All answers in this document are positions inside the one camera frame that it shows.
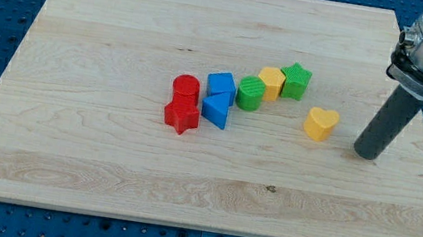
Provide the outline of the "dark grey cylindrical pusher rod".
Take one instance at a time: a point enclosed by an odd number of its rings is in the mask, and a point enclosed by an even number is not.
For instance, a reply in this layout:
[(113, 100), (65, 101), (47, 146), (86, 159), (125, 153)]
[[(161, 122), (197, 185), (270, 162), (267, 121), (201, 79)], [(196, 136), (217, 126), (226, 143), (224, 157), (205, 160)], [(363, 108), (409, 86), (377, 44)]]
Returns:
[(422, 107), (422, 100), (398, 85), (354, 142), (355, 152), (366, 160), (376, 159)]

